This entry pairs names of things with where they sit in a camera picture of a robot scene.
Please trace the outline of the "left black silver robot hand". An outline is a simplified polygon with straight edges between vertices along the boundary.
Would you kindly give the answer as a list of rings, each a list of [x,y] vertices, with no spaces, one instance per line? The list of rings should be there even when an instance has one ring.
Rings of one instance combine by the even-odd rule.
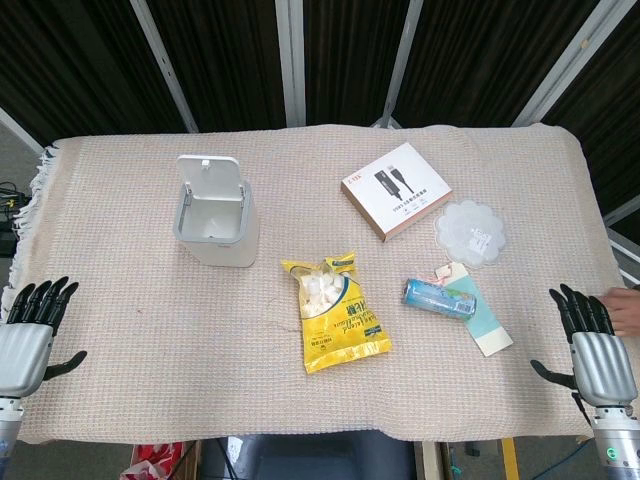
[[[86,359],[87,352],[81,350],[63,363],[49,363],[68,303],[78,287],[63,276],[40,285],[30,283],[16,295],[1,325],[3,398],[26,398],[42,383],[70,373]]]

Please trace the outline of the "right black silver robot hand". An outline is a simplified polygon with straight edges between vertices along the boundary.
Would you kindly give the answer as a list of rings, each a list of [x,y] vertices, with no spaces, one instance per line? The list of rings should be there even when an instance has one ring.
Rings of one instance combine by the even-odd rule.
[[[559,311],[572,372],[554,372],[532,360],[534,371],[544,380],[573,391],[578,401],[594,408],[630,406],[638,397],[631,361],[604,303],[565,284],[549,294]]]

